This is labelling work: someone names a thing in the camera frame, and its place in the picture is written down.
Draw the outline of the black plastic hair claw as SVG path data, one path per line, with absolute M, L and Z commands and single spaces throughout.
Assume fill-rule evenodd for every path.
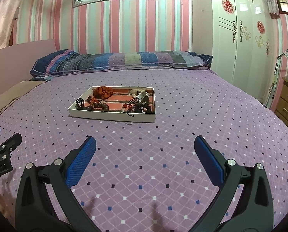
M 82 98 L 78 98 L 75 102 L 76 109 L 83 110 L 85 106 L 85 101 Z

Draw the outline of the white jewelry tray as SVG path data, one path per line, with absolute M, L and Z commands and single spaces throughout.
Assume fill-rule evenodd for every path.
M 93 96 L 96 87 L 98 86 L 90 87 L 79 97 L 85 101 L 83 110 L 76 109 L 75 102 L 72 103 L 68 108 L 71 117 L 115 122 L 155 122 L 154 88 L 108 86 L 114 90 L 112 96 L 106 100 L 98 100 Z

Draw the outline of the beige folded blanket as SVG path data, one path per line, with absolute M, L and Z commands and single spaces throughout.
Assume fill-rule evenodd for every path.
M 22 81 L 0 95 L 0 115 L 19 98 L 37 86 L 46 83 L 43 81 Z

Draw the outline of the pink headboard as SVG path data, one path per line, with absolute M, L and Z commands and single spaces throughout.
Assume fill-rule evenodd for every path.
M 53 39 L 0 49 L 0 94 L 21 81 L 31 79 L 30 70 L 37 59 L 56 51 Z

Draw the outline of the patchwork blue purple pillow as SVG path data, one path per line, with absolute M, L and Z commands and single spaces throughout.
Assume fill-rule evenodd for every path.
M 61 77 L 77 73 L 133 70 L 144 68 L 204 69 L 213 56 L 189 51 L 79 54 L 60 50 L 36 60 L 30 70 L 33 77 Z

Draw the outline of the orange fabric scrunchie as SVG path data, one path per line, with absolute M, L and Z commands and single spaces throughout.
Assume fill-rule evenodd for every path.
M 114 90 L 112 87 L 99 86 L 93 90 L 93 96 L 98 100 L 106 100 L 112 96 L 113 92 Z

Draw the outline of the purple diamond pattern bedspread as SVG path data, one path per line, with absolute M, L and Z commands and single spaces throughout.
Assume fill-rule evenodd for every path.
M 68 107 L 92 86 L 154 88 L 156 120 L 123 123 L 72 118 Z M 48 165 L 87 136 L 97 151 L 73 193 L 102 231 L 188 231 L 214 198 L 194 152 L 201 135 L 239 165 L 265 167 L 274 223 L 288 212 L 288 127 L 255 98 L 209 70 L 128 70 L 54 78 L 0 116 L 0 144 L 18 132 L 13 171 L 0 192 L 14 213 L 27 163 Z

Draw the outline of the white decorated wardrobe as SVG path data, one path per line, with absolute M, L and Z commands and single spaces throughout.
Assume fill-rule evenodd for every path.
M 212 70 L 264 102 L 273 64 L 273 26 L 265 0 L 212 0 Z

